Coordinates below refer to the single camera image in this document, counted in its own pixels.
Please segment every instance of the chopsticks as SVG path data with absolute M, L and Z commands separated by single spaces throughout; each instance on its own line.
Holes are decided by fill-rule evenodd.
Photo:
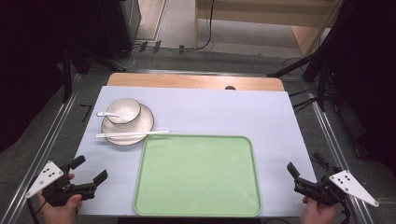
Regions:
M 123 137 L 123 136 L 133 136 L 133 135 L 146 135 L 153 133 L 169 133 L 169 131 L 152 131 L 152 132 L 135 132 L 135 133 L 97 133 L 95 137 Z

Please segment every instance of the light green tray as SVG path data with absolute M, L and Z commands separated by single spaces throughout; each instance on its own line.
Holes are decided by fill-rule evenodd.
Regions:
M 246 137 L 147 137 L 134 198 L 138 215 L 255 217 L 261 208 L 252 146 Z

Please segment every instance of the white saucer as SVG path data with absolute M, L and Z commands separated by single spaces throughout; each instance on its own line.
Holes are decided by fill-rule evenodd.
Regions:
M 135 125 L 112 123 L 108 118 L 103 119 L 102 133 L 133 133 L 133 132 L 149 132 L 154 125 L 154 116 L 145 105 L 141 105 L 140 116 L 137 118 Z M 134 135 L 123 137 L 107 137 L 107 141 L 119 146 L 128 146 L 140 142 L 147 135 Z

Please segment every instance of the human hand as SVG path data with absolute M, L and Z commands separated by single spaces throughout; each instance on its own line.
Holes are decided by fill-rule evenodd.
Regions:
M 337 215 L 336 204 L 329 207 L 306 196 L 303 203 L 306 203 L 306 208 L 300 218 L 302 224 L 331 224 Z
M 69 179 L 73 179 L 74 175 L 70 174 Z M 67 204 L 59 207 L 52 207 L 41 195 L 41 191 L 37 193 L 38 201 L 44 206 L 41 208 L 41 214 L 43 215 L 46 224 L 73 224 L 75 223 L 76 213 L 82 206 L 82 195 L 77 194 L 70 197 Z

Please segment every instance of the robotic arm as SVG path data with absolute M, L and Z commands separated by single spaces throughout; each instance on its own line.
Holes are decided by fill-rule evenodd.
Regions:
M 287 168 L 294 178 L 294 190 L 299 192 L 318 203 L 332 206 L 340 203 L 344 207 L 346 218 L 343 224 L 349 223 L 350 212 L 347 208 L 347 195 L 359 198 L 372 206 L 378 207 L 379 203 L 364 189 L 364 187 L 348 171 L 342 171 L 341 168 L 332 166 L 326 162 L 319 153 L 314 153 L 313 160 L 326 170 L 326 174 L 318 183 L 312 183 L 300 178 L 300 173 L 289 163 Z
M 70 169 L 76 169 L 84 161 L 84 156 L 79 156 L 61 167 L 49 161 L 25 194 L 25 198 L 29 199 L 43 190 L 41 195 L 53 207 L 65 205 L 67 200 L 76 194 L 81 194 L 83 201 L 94 198 L 97 187 L 107 179 L 106 170 L 88 184 L 74 185 L 68 178 Z

